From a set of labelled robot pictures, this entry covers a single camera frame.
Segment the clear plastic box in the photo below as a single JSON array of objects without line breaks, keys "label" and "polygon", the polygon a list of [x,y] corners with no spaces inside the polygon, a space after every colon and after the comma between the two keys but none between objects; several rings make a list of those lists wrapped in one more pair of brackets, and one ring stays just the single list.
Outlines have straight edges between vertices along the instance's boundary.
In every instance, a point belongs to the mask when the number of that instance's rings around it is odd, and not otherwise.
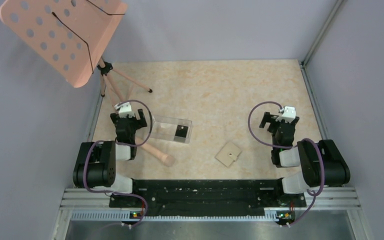
[{"label": "clear plastic box", "polygon": [[[151,138],[158,140],[171,141],[176,143],[189,144],[193,129],[193,122],[189,119],[174,118],[160,115],[152,115]],[[177,125],[188,126],[187,138],[185,140],[176,140],[175,132]]]}]

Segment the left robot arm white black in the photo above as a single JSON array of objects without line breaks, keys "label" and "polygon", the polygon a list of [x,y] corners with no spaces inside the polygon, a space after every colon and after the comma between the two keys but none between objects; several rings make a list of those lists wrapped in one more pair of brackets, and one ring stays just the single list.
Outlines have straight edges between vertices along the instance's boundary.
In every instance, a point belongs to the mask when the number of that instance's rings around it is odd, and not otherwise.
[{"label": "left robot arm white black", "polygon": [[117,173],[117,161],[134,160],[137,148],[136,132],[148,126],[144,111],[135,113],[112,113],[111,121],[115,126],[114,140],[83,142],[79,147],[72,180],[76,187],[92,193],[105,193],[121,196],[129,207],[140,202],[139,191],[133,188],[133,179]]}]

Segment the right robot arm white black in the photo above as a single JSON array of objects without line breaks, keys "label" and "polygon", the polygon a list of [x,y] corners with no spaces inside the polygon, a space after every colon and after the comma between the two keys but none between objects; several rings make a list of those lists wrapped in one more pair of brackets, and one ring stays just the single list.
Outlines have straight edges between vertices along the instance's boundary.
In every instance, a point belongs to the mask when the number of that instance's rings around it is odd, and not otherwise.
[{"label": "right robot arm white black", "polygon": [[273,200],[279,206],[287,206],[295,194],[301,194],[311,188],[340,187],[349,183],[350,169],[332,139],[320,140],[312,144],[301,140],[293,146],[295,127],[299,121],[296,117],[291,122],[278,120],[279,116],[265,112],[260,128],[268,123],[267,131],[271,133],[271,161],[277,168],[294,168],[300,170],[277,181],[278,189],[273,192]]}]

